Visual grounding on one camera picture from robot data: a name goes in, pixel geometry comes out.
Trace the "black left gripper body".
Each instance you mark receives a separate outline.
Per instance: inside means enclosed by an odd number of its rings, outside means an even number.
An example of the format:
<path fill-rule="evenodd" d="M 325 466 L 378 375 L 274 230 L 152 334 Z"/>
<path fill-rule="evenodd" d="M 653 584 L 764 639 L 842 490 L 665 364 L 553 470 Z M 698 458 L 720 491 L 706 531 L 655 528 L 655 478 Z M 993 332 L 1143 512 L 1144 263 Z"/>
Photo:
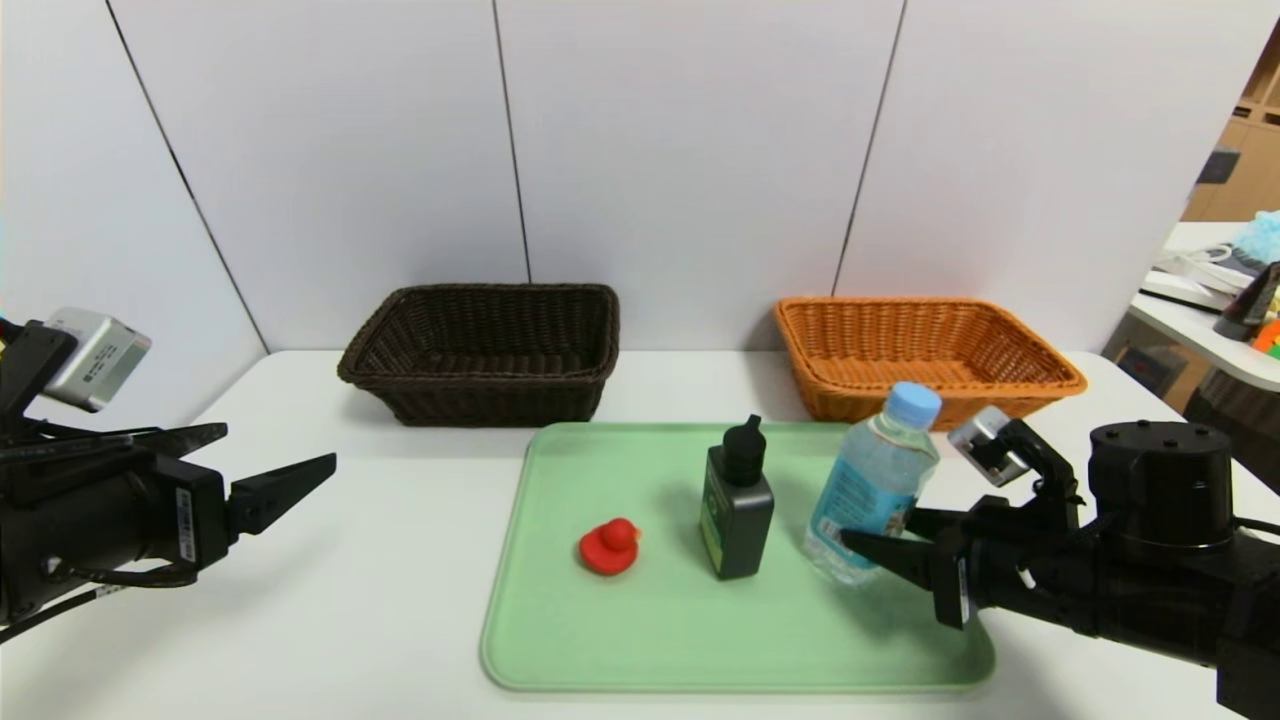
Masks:
<path fill-rule="evenodd" d="M 84 475 L 37 477 L 3 501 L 5 623 L 32 623 L 82 585 L 188 585 L 227 555 L 218 471 L 151 451 L 110 452 L 73 469 Z"/>

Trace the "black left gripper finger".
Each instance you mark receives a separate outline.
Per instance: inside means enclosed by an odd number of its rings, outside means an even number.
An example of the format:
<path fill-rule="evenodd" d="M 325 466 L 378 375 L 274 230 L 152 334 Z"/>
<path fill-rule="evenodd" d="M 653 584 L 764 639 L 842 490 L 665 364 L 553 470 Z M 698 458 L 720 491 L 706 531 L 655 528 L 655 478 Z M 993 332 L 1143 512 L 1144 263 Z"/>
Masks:
<path fill-rule="evenodd" d="M 337 455 L 325 454 L 236 480 L 227 498 L 230 536 L 260 536 L 325 483 L 337 469 Z"/>
<path fill-rule="evenodd" d="M 170 457 L 184 457 L 225 438 L 227 434 L 228 425 L 225 423 L 204 423 L 172 429 L 151 427 L 128 430 L 133 446 Z"/>

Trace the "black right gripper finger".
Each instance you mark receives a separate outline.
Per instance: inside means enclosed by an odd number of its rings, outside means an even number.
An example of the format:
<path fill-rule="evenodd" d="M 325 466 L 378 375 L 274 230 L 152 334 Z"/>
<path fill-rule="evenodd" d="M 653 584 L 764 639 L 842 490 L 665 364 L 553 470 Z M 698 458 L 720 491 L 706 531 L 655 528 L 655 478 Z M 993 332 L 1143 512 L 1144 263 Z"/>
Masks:
<path fill-rule="evenodd" d="M 963 527 L 966 511 L 915 507 L 906 521 L 906 532 L 924 541 L 937 541 L 946 530 Z"/>
<path fill-rule="evenodd" d="M 842 529 L 840 539 L 847 550 L 886 571 L 924 591 L 934 589 L 932 569 L 934 546 L 931 542 L 877 536 L 854 529 Z"/>

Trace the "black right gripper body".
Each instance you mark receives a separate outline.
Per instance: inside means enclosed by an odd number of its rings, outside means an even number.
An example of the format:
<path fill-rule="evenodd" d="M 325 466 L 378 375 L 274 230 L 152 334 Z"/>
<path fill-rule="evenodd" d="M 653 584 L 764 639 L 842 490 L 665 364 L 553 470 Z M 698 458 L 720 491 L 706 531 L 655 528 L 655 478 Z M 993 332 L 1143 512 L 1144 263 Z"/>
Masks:
<path fill-rule="evenodd" d="M 986 496 L 934 542 L 934 614 L 940 623 L 965 628 L 982 609 L 1004 609 L 1024 618 L 1100 635 L 1102 520 L 1056 527 L 1059 514 L 1076 515 L 1073 501 L 1012 506 Z"/>

